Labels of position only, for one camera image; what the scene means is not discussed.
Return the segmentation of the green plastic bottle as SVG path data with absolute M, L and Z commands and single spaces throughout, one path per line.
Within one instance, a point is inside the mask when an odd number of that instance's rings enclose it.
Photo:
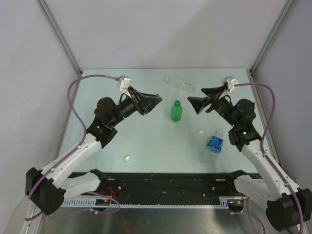
M 170 118 L 173 122 L 179 122 L 182 119 L 183 108 L 179 100 L 176 100 L 171 107 Z

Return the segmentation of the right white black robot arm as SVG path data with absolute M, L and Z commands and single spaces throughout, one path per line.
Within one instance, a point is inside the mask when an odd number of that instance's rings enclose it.
M 230 143 L 251 162 L 265 182 L 264 186 L 259 185 L 244 171 L 236 171 L 230 174 L 232 179 L 226 181 L 225 191 L 229 195 L 246 195 L 265 211 L 277 231 L 299 226 L 302 234 L 304 223 L 312 214 L 312 192 L 301 189 L 264 148 L 264 136 L 253 125 L 255 103 L 244 98 L 233 105 L 226 99 L 225 86 L 203 88 L 202 92 L 205 97 L 187 98 L 195 112 L 216 111 L 225 119 L 232 126 Z

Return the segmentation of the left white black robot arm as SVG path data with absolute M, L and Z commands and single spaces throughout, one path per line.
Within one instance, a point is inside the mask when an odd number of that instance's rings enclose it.
M 97 169 L 70 178 L 74 169 L 90 156 L 107 146 L 117 134 L 116 125 L 135 112 L 144 116 L 150 113 L 162 98 L 159 95 L 141 93 L 130 86 L 114 103 L 110 97 L 97 102 L 95 118 L 83 137 L 64 156 L 38 170 L 31 168 L 26 173 L 25 194 L 45 215 L 51 215 L 64 201 L 77 195 L 95 192 L 104 194 L 108 189 L 106 175 Z

